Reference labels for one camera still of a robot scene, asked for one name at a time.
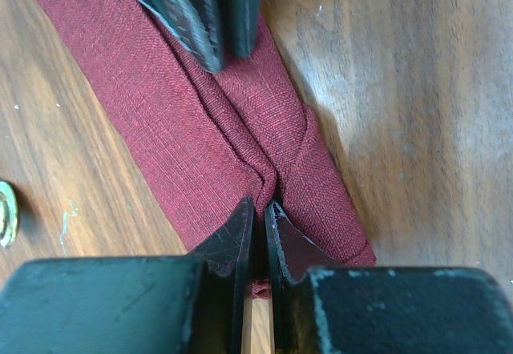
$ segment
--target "wood grain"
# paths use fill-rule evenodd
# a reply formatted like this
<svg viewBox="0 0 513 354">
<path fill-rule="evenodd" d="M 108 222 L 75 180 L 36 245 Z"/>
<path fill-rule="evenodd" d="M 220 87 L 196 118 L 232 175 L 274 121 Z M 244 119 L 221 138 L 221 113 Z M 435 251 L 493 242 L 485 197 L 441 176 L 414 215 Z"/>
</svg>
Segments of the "wood grain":
<svg viewBox="0 0 513 354">
<path fill-rule="evenodd" d="M 1 3 L 0 179 L 23 217 L 0 284 L 63 246 L 181 253 L 35 0 Z M 513 0 L 264 0 L 263 12 L 380 263 L 481 267 L 513 300 Z M 269 352 L 266 303 L 254 313 L 253 352 Z"/>
<path fill-rule="evenodd" d="M 264 0 L 381 264 L 513 299 L 513 0 Z"/>
</svg>

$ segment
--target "gold ring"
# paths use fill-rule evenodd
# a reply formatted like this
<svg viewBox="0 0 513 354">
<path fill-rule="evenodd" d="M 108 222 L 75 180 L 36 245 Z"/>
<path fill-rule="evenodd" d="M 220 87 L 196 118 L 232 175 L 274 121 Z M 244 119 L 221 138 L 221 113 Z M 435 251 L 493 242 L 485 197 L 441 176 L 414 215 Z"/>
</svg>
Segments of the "gold ring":
<svg viewBox="0 0 513 354">
<path fill-rule="evenodd" d="M 16 195 L 7 182 L 0 182 L 0 246 L 10 247 L 18 234 L 18 205 Z"/>
</svg>

